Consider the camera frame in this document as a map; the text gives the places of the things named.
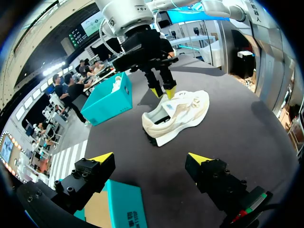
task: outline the black table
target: black table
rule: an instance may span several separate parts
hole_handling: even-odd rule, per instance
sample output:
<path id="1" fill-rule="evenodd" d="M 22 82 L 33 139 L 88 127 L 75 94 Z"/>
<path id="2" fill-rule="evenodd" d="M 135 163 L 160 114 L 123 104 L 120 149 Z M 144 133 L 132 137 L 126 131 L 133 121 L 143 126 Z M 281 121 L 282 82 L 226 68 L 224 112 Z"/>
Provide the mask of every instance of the black table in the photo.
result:
<path id="1" fill-rule="evenodd" d="M 187 56 L 171 66 L 177 91 L 205 90 L 210 107 L 197 127 L 187 128 L 162 147 L 152 146 L 143 132 L 142 114 L 159 100 L 148 89 L 142 72 L 129 76 L 133 109 L 92 127 L 85 157 L 114 152 L 111 179 L 142 189 L 150 228 L 219 227 L 225 213 L 207 194 L 200 194 L 184 165 L 188 152 L 227 162 L 251 191 L 259 185 L 285 195 L 298 165 L 287 133 L 258 97 L 232 76 Z M 260 222 L 269 216 L 264 212 Z"/>

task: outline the blue sign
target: blue sign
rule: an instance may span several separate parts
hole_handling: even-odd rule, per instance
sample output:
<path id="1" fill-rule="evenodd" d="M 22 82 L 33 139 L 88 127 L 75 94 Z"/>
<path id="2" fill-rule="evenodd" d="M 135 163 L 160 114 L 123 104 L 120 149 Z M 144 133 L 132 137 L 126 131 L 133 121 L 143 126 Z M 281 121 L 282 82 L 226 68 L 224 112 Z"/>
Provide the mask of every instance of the blue sign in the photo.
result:
<path id="1" fill-rule="evenodd" d="M 197 3 L 192 6 L 179 7 L 167 11 L 172 24 L 192 21 L 192 20 L 228 20 L 229 18 L 208 16 L 202 11 L 202 4 Z"/>

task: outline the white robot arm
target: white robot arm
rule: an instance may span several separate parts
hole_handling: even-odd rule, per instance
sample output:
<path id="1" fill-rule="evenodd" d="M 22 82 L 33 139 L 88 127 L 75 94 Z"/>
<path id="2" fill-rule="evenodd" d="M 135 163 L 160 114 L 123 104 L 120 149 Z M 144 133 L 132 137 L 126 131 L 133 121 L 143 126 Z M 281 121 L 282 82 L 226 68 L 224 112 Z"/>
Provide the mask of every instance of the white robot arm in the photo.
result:
<path id="1" fill-rule="evenodd" d="M 121 46 L 125 53 L 120 55 L 113 65 L 117 72 L 131 69 L 141 70 L 148 80 L 148 87 L 157 97 L 163 95 L 159 81 L 155 78 L 152 68 L 160 70 L 169 99 L 175 94 L 176 81 L 168 69 L 178 58 L 168 59 L 164 50 L 171 48 L 166 39 L 160 38 L 160 33 L 150 28 L 154 22 L 153 12 L 165 11 L 177 7 L 188 6 L 200 0 L 154 0 L 145 3 L 144 0 L 95 0 L 104 20 L 100 30 L 110 37 L 124 36 Z M 227 7 L 221 0 L 203 0 L 204 11 L 211 16 L 230 17 L 239 21 L 245 19 L 245 13 L 238 6 Z"/>

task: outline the sneaker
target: sneaker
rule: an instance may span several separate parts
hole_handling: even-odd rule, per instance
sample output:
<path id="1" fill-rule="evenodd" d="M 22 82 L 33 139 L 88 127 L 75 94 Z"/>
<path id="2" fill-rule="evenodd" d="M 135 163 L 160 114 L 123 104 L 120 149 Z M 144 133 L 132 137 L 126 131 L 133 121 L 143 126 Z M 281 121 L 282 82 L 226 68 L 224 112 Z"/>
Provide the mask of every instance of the sneaker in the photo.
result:
<path id="1" fill-rule="evenodd" d="M 87 126 L 89 126 L 91 123 L 87 120 L 86 122 L 85 122 L 85 126 L 87 127 Z"/>
<path id="2" fill-rule="evenodd" d="M 209 95 L 203 90 L 180 91 L 171 100 L 164 95 L 156 109 L 142 114 L 142 126 L 150 141 L 163 146 L 183 129 L 199 125 L 208 108 Z"/>
<path id="3" fill-rule="evenodd" d="M 116 76 L 115 77 L 115 83 L 113 83 L 113 89 L 111 93 L 114 93 L 115 91 L 120 89 L 120 84 L 122 82 L 122 77 Z"/>

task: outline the window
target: window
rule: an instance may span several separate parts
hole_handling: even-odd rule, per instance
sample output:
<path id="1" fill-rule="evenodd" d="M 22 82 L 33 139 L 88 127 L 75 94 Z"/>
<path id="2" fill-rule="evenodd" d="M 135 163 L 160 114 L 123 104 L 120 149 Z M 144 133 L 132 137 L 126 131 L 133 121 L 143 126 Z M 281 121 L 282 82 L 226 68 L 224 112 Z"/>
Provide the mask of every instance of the window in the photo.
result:
<path id="1" fill-rule="evenodd" d="M 21 119 L 21 117 L 22 117 L 22 115 L 25 113 L 25 110 L 24 110 L 24 107 L 22 106 L 19 110 L 18 110 L 18 112 L 16 113 L 16 118 L 17 118 L 17 120 L 20 120 Z"/>
<path id="2" fill-rule="evenodd" d="M 48 81 L 47 81 L 47 84 L 48 85 L 51 85 L 53 83 L 53 77 L 51 77 Z"/>
<path id="3" fill-rule="evenodd" d="M 41 91 L 40 89 L 36 90 L 34 93 L 33 93 L 33 98 L 34 100 L 41 94 Z"/>
<path id="4" fill-rule="evenodd" d="M 43 91 L 47 88 L 47 86 L 48 86 L 48 83 L 47 83 L 47 82 L 44 83 L 44 84 L 40 87 L 41 91 L 43 92 Z"/>
<path id="5" fill-rule="evenodd" d="M 33 98 L 32 98 L 32 96 L 30 96 L 30 97 L 24 102 L 24 107 L 25 107 L 26 109 L 28 109 L 29 106 L 31 105 L 31 103 L 33 103 Z"/>

